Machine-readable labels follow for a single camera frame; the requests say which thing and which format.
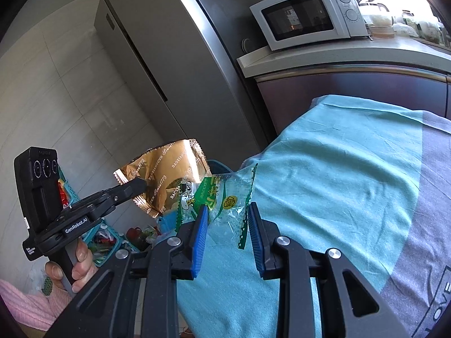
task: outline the camera lens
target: camera lens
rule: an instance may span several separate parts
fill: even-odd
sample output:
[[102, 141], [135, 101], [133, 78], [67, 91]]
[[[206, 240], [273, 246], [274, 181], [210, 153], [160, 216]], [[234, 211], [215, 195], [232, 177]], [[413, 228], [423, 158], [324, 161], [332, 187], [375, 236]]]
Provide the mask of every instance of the camera lens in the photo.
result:
[[51, 174], [49, 159], [44, 159], [44, 161], [42, 162], [42, 167], [44, 169], [44, 175], [48, 178]]
[[54, 174], [56, 174], [58, 172], [58, 165], [56, 163], [56, 160], [52, 161], [52, 171]]
[[39, 163], [39, 161], [36, 160], [34, 162], [33, 170], [34, 170], [34, 175], [36, 176], [36, 178], [39, 178], [42, 174], [42, 168], [41, 168], [41, 164]]

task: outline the microwave window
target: microwave window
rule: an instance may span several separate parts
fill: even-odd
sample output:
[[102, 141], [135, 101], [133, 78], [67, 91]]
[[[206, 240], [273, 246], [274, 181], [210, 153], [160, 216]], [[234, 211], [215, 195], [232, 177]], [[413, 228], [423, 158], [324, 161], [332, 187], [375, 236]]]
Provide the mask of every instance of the microwave window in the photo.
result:
[[275, 40], [333, 30], [322, 0], [288, 0], [262, 10]]

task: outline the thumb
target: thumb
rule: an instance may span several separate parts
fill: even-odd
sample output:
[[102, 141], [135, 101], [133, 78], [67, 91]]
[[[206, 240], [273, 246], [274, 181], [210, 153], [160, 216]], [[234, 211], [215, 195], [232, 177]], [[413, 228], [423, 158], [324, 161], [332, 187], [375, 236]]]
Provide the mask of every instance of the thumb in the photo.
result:
[[55, 262], [47, 262], [46, 273], [55, 286], [64, 290], [63, 284], [61, 282], [61, 280], [63, 279], [63, 270], [58, 264], [56, 264]]

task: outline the blue gripper pad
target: blue gripper pad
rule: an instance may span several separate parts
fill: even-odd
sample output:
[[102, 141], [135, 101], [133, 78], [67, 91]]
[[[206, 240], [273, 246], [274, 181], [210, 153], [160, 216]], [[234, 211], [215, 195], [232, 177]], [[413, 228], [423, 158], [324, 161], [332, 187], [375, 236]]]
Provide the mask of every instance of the blue gripper pad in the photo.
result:
[[198, 218], [199, 216], [201, 216], [202, 219], [199, 232], [196, 235], [196, 240], [193, 246], [193, 263], [191, 264], [191, 272], [193, 273], [194, 278], [196, 278], [199, 274], [200, 267], [202, 266], [202, 257], [204, 256], [208, 229], [208, 207], [200, 207]]
[[247, 223], [249, 224], [249, 233], [251, 234], [252, 249], [254, 252], [255, 266], [260, 273], [260, 277], [263, 277], [265, 272], [265, 262], [263, 260], [263, 241], [260, 235], [260, 230], [257, 226], [256, 214], [253, 207], [249, 207], [247, 213]]

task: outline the microwave control panel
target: microwave control panel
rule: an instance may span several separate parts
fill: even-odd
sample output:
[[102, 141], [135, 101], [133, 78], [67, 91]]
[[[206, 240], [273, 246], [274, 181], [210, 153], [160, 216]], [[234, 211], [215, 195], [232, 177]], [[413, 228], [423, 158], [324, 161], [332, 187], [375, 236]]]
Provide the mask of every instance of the microwave control panel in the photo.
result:
[[351, 37], [367, 36], [365, 21], [356, 0], [336, 0]]

